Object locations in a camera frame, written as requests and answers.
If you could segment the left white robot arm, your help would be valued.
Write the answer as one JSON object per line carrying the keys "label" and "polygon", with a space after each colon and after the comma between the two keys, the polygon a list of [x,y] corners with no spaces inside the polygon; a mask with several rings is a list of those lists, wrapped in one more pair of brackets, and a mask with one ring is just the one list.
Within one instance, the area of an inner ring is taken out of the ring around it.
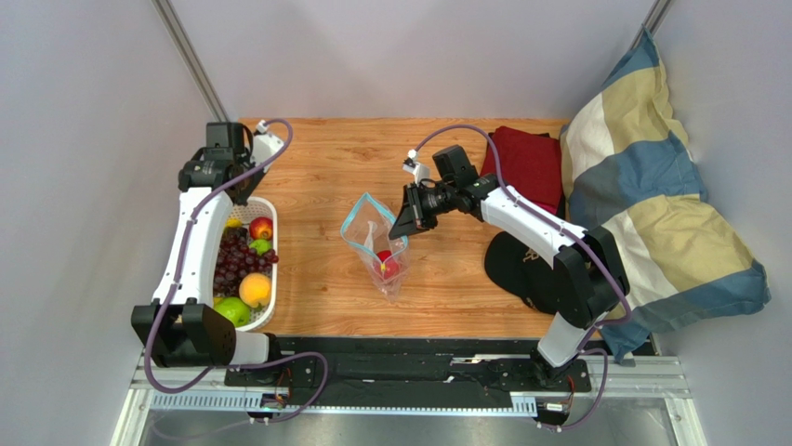
{"label": "left white robot arm", "polygon": [[253,190],[291,139],[260,122],[209,123],[205,145],[178,173],[178,225],[165,272],[148,305],[134,307],[131,325],[148,365],[254,366],[267,361],[271,340],[237,329],[214,309],[219,244],[231,211]]}

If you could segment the purple grape bunch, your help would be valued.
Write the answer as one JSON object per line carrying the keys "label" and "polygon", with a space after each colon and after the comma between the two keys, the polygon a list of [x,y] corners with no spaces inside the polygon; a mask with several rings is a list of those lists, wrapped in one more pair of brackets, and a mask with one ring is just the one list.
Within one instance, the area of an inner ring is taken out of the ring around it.
{"label": "purple grape bunch", "polygon": [[252,240],[245,227],[224,229],[214,271],[214,296],[237,296],[247,274],[257,272],[271,277],[278,261],[272,241]]}

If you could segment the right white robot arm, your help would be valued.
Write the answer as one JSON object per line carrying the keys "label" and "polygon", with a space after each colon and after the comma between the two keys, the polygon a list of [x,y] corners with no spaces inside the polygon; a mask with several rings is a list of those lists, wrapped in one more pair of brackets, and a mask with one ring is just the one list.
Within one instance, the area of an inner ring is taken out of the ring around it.
{"label": "right white robot arm", "polygon": [[389,231],[392,240],[434,229],[452,211],[474,216],[533,249],[551,269],[556,314],[536,351],[546,370],[560,371],[579,354],[596,325],[617,307],[627,308],[629,282],[613,234],[562,221],[524,199],[493,174],[480,175],[458,145],[432,157],[441,177],[409,151],[403,169],[413,182]]}

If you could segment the clear zip top bag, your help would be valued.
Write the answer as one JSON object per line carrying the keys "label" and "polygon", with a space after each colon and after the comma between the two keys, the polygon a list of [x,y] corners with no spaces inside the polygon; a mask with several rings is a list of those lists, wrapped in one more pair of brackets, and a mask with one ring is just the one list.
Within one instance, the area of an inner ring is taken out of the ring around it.
{"label": "clear zip top bag", "polygon": [[[389,230],[395,220],[386,205],[365,192],[352,206],[340,229],[342,240],[361,259],[373,285],[389,302],[398,299],[410,269],[407,238],[389,239]],[[388,281],[384,281],[376,269],[376,253],[382,250],[390,250],[401,266],[401,272]]]}

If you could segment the green apple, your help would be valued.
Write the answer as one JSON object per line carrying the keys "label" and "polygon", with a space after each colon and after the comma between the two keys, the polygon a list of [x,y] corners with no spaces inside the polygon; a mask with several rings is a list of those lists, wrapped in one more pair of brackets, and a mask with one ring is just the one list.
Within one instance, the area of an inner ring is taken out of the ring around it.
{"label": "green apple", "polygon": [[216,297],[214,310],[229,320],[235,327],[242,327],[250,322],[251,308],[236,296]]}

